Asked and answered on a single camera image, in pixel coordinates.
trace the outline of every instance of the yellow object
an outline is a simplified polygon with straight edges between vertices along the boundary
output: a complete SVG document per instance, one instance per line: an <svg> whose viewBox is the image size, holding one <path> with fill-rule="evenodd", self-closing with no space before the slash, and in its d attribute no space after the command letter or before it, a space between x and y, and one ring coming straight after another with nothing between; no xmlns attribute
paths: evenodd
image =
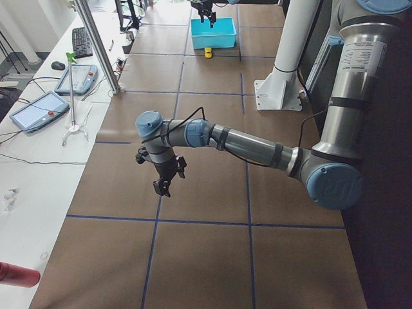
<svg viewBox="0 0 412 309"><path fill-rule="evenodd" d="M212 58L212 48L211 47L205 48L205 58Z"/></svg>

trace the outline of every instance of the keyboard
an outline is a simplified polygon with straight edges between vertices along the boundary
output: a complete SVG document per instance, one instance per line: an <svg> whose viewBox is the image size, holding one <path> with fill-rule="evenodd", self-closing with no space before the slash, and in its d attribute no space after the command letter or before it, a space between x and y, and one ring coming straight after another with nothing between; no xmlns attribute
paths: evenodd
<svg viewBox="0 0 412 309"><path fill-rule="evenodd" d="M90 38L85 27L74 28L71 32L71 39L73 51L76 53L76 59L93 55Z"/></svg>

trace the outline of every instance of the device screen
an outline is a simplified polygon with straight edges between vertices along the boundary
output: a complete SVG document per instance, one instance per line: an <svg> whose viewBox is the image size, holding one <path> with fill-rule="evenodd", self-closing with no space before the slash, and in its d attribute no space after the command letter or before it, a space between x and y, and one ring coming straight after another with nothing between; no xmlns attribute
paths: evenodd
<svg viewBox="0 0 412 309"><path fill-rule="evenodd" d="M85 80L88 77L88 73L91 71L91 66L72 66L71 67L73 75L73 91L80 91L83 89ZM70 89L70 78L69 74L63 80L61 89Z"/></svg>
<svg viewBox="0 0 412 309"><path fill-rule="evenodd" d="M47 115L48 111L55 111L62 105L62 102L52 94L44 96L32 105L24 108L22 111L14 115L14 118L20 122L23 127L29 127L42 117Z"/></svg>

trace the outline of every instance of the tiled floor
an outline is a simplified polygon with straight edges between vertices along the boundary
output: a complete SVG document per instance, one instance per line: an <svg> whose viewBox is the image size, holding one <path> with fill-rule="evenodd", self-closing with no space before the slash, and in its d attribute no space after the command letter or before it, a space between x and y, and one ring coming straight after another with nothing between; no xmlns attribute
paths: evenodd
<svg viewBox="0 0 412 309"><path fill-rule="evenodd" d="M239 33L212 59L191 45L189 2L159 2L111 101L31 308L365 308L339 212L281 171L214 149L177 148L188 163L171 198L150 164L135 163L135 118L148 109L295 146L302 112L257 111L253 81L272 71L277 5L227 6ZM303 145L318 141L308 122Z"/></svg>

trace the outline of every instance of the blue joint cap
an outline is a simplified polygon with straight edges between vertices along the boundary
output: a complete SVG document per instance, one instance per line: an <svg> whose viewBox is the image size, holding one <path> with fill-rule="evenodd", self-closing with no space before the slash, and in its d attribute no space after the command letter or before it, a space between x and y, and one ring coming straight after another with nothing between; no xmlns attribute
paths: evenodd
<svg viewBox="0 0 412 309"><path fill-rule="evenodd" d="M379 15L402 13L412 6L411 0L357 0L369 12Z"/></svg>
<svg viewBox="0 0 412 309"><path fill-rule="evenodd" d="M158 111L145 111L136 119L136 128L140 137L147 137L162 125L163 117Z"/></svg>
<svg viewBox="0 0 412 309"><path fill-rule="evenodd" d="M342 163L322 165L306 181L306 190L313 201L331 210L353 206L361 197L362 188L360 172Z"/></svg>
<svg viewBox="0 0 412 309"><path fill-rule="evenodd" d="M339 37L338 35L329 35L330 46L343 45L344 43L345 41L342 37Z"/></svg>
<svg viewBox="0 0 412 309"><path fill-rule="evenodd" d="M190 121L185 128L185 141L193 148L206 146L209 141L207 121L201 118Z"/></svg>

